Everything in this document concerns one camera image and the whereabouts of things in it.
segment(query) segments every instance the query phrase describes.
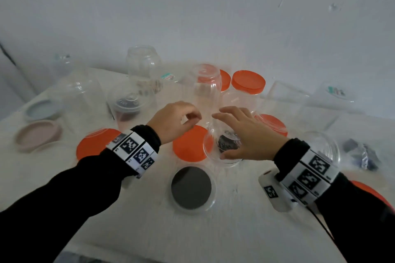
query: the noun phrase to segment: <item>orange lid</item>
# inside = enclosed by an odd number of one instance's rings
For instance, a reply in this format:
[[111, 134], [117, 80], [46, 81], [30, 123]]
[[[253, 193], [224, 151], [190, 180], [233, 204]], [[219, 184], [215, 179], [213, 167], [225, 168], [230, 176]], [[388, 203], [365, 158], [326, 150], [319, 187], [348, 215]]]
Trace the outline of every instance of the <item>orange lid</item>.
[[106, 145], [121, 132], [116, 129], [101, 129], [92, 134], [85, 136], [77, 146], [77, 159], [81, 160], [86, 156], [99, 155], [104, 150]]
[[392, 209], [393, 212], [395, 212], [394, 208], [391, 206], [391, 204], [381, 194], [379, 194], [377, 191], [375, 191], [370, 186], [367, 186], [366, 184], [363, 184], [362, 182], [355, 181], [355, 180], [352, 180], [351, 183], [354, 184], [355, 186], [359, 187], [360, 189], [371, 193], [373, 196], [377, 197], [378, 199], [382, 200], [388, 207], [390, 207]]
[[173, 141], [173, 151], [178, 158], [188, 162], [198, 162], [206, 158], [203, 140], [207, 130], [195, 125], [191, 130]]
[[284, 123], [280, 121], [278, 118], [272, 115], [260, 115], [260, 121], [264, 122], [267, 126], [272, 128], [275, 132], [287, 136], [288, 131], [287, 128], [285, 127]]
[[230, 75], [224, 70], [220, 70], [222, 78], [221, 92], [226, 91], [230, 87]]
[[265, 84], [265, 79], [253, 71], [236, 71], [232, 77], [232, 85], [235, 89], [251, 95], [260, 94], [264, 90]]

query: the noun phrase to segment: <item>qr code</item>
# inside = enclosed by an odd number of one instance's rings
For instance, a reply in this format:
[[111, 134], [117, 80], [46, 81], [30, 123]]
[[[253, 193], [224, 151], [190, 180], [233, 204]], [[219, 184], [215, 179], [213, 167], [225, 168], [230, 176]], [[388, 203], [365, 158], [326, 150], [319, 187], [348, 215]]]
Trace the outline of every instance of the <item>qr code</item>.
[[310, 190], [312, 190], [319, 183], [319, 181], [321, 181], [318, 176], [314, 175], [308, 169], [305, 169], [297, 179]]
[[153, 160], [151, 157], [150, 158], [148, 158], [142, 165], [141, 165], [141, 167], [143, 168], [143, 169], [147, 169], [147, 168], [149, 168], [153, 163], [155, 162], [155, 160]]
[[273, 199], [275, 197], [279, 197], [276, 193], [276, 191], [274, 190], [273, 186], [269, 185], [269, 186], [265, 186], [264, 190], [266, 191], [267, 196], [270, 199]]
[[125, 137], [126, 137], [126, 134], [125, 133], [121, 133], [120, 135], [118, 135], [116, 138], [113, 139], [113, 143], [119, 143]]
[[136, 148], [139, 146], [132, 138], [128, 138], [121, 144], [121, 149], [124, 150], [126, 153], [131, 154]]
[[139, 163], [141, 164], [147, 157], [149, 156], [148, 152], [146, 150], [144, 150], [143, 148], [140, 149], [140, 151], [138, 151], [136, 153], [136, 155], [133, 156], [133, 158]]
[[319, 172], [321, 175], [324, 175], [326, 171], [330, 168], [330, 164], [323, 160], [319, 156], [314, 156], [313, 159], [310, 161], [309, 166]]
[[298, 199], [302, 199], [307, 195], [307, 191], [295, 181], [293, 181], [288, 188]]

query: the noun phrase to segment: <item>black sweater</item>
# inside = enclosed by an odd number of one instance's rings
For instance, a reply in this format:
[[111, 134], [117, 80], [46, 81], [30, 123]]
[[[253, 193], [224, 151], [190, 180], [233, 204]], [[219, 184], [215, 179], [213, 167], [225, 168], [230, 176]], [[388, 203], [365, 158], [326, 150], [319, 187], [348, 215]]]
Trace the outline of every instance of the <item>black sweater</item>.
[[[159, 151], [152, 128], [140, 125], [133, 131]], [[308, 149], [303, 141], [288, 141], [274, 158], [280, 174], [287, 174]], [[136, 174], [108, 149], [57, 174], [0, 212], [2, 258], [52, 262], [90, 216], [118, 199], [122, 179]], [[395, 216], [382, 201], [340, 173], [316, 204], [348, 262], [393, 260]]]

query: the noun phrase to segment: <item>hand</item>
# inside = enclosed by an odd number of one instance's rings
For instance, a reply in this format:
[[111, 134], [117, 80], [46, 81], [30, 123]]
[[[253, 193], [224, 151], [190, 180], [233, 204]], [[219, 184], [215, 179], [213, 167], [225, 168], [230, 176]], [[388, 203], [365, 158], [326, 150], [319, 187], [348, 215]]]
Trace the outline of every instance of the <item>hand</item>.
[[221, 159], [273, 160], [288, 141], [285, 136], [255, 120], [246, 108], [222, 107], [212, 117], [230, 126], [241, 140], [239, 149], [223, 152]]
[[[181, 124], [186, 116], [188, 121]], [[159, 110], [147, 123], [159, 136], [162, 145], [174, 141], [201, 120], [200, 111], [192, 104], [184, 101], [169, 103]]]

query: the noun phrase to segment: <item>black disc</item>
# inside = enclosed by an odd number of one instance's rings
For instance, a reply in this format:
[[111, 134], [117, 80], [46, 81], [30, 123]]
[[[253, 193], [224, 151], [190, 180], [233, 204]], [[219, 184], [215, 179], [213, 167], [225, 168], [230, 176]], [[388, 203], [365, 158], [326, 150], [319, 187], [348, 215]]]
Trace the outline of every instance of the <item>black disc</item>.
[[201, 168], [184, 167], [171, 181], [171, 193], [182, 208], [197, 209], [203, 206], [211, 195], [210, 177]]

